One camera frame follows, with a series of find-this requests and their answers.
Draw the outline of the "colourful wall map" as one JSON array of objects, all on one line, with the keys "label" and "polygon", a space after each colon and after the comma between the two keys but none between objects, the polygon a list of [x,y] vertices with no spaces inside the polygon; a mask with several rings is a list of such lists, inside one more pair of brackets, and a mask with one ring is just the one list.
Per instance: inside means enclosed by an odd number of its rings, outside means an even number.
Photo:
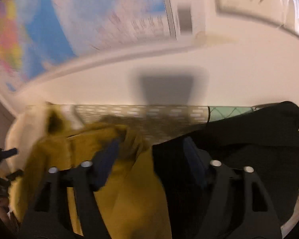
[{"label": "colourful wall map", "polygon": [[76,57],[173,38],[169,0],[0,0],[0,82],[15,92]]}]

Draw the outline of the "patterned bed sheet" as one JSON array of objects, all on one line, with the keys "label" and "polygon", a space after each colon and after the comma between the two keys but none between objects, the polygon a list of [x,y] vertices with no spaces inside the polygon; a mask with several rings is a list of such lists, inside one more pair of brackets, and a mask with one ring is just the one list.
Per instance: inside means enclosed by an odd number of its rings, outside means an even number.
[{"label": "patterned bed sheet", "polygon": [[125,106],[55,105],[45,103],[27,108],[31,121],[41,131],[80,129],[95,122],[127,125],[139,131],[152,145],[195,130],[202,124],[252,113],[258,107],[230,106]]}]

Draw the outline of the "black garment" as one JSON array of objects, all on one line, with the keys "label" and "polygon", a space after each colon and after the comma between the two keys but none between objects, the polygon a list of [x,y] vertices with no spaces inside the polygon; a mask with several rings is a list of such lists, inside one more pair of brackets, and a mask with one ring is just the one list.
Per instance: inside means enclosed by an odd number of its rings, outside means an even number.
[{"label": "black garment", "polygon": [[299,107],[284,101],[252,113],[203,124],[198,130],[154,145],[154,171],[165,191],[173,238],[196,238],[206,209],[184,153],[191,138],[213,160],[252,167],[266,188],[280,229],[293,214],[299,190]]}]

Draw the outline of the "mustard yellow garment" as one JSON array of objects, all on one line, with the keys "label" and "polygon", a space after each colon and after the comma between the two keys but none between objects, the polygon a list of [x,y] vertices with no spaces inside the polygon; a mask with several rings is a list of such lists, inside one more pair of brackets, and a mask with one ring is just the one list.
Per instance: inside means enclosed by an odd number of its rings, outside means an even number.
[{"label": "mustard yellow garment", "polygon": [[19,221],[39,195],[51,167],[79,166],[119,140],[118,157],[105,185],[94,197],[112,238],[171,238],[167,201],[154,173],[152,151],[143,136],[126,125],[84,123],[72,109],[57,105],[28,107],[10,127],[8,161],[23,176],[12,183],[10,205]]}]

